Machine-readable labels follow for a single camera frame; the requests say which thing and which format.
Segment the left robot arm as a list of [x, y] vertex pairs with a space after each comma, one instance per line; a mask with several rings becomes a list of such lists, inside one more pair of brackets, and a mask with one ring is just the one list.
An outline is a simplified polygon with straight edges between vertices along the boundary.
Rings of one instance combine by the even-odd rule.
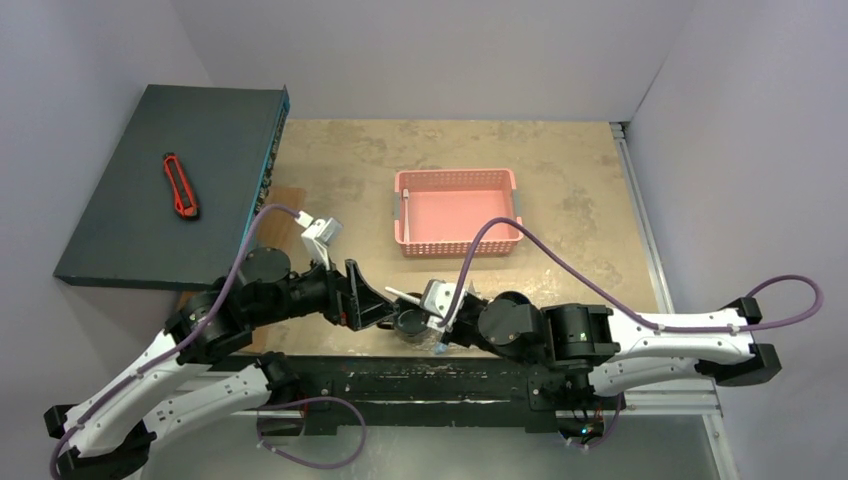
[[44, 415], [57, 441], [50, 458], [55, 479], [137, 479], [150, 456], [210, 422], [243, 410], [296, 410], [330, 404], [333, 397], [306, 387], [288, 358], [266, 353], [229, 377], [178, 394], [186, 381], [248, 346], [256, 329], [319, 314], [359, 331], [398, 314], [398, 306], [361, 277], [313, 263], [295, 273], [286, 253], [257, 248], [242, 254], [229, 274], [191, 297], [148, 348], [90, 399], [57, 405]]

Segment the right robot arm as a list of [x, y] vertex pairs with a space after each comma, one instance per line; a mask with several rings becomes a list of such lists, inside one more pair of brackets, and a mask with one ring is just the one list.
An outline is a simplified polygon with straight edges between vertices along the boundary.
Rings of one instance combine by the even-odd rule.
[[517, 292], [492, 300], [467, 294], [444, 321], [448, 306], [438, 301], [427, 322], [442, 342], [561, 375], [563, 397], [576, 407], [678, 379], [760, 385], [782, 369], [775, 346], [757, 342], [750, 331], [762, 318], [752, 298], [702, 314], [646, 314], [642, 321], [605, 305], [540, 308]]

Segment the dark green mug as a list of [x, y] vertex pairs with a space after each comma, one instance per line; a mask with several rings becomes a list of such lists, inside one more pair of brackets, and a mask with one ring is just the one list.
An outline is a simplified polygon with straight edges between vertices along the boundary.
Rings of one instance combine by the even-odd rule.
[[420, 345], [431, 341], [437, 334], [428, 327], [430, 314], [405, 300], [397, 301], [397, 314], [377, 324], [377, 328], [392, 332], [400, 340]]

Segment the pink plastic basket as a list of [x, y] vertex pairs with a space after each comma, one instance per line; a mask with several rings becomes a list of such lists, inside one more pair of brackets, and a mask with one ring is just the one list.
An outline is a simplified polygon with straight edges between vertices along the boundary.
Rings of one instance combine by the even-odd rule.
[[[410, 242], [403, 242], [401, 193], [410, 191]], [[405, 170], [395, 175], [394, 238], [408, 258], [458, 258], [495, 217], [523, 222], [508, 168]]]

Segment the red cap toothpaste tube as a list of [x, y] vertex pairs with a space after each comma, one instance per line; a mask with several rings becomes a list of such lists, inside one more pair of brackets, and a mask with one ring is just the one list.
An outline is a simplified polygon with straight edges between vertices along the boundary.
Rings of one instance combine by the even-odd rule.
[[474, 286], [473, 282], [467, 282], [465, 285], [466, 294], [474, 297], [479, 297], [479, 292]]

